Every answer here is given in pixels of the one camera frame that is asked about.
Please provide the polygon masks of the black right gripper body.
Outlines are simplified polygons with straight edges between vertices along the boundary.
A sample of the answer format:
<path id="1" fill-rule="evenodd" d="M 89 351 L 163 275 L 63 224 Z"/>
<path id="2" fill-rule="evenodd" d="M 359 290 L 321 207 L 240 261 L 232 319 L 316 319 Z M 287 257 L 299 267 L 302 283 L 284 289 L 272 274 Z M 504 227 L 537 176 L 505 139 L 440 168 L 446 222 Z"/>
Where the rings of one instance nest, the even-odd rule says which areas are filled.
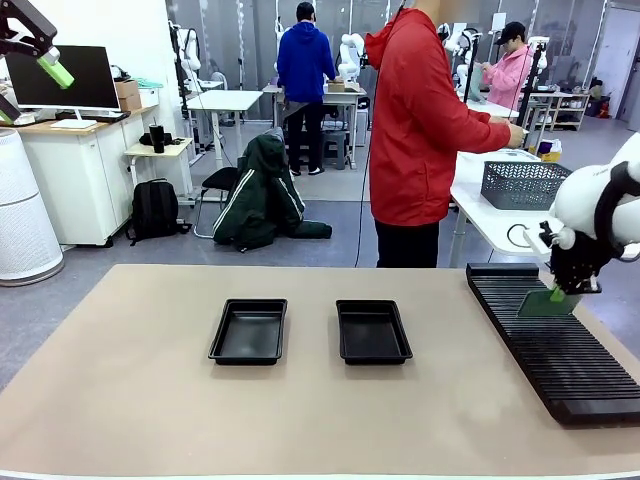
<path id="1" fill-rule="evenodd" d="M 598 276 L 613 259 L 613 249 L 582 232 L 562 230 L 552 236 L 550 270 L 566 295 L 599 294 Z"/>

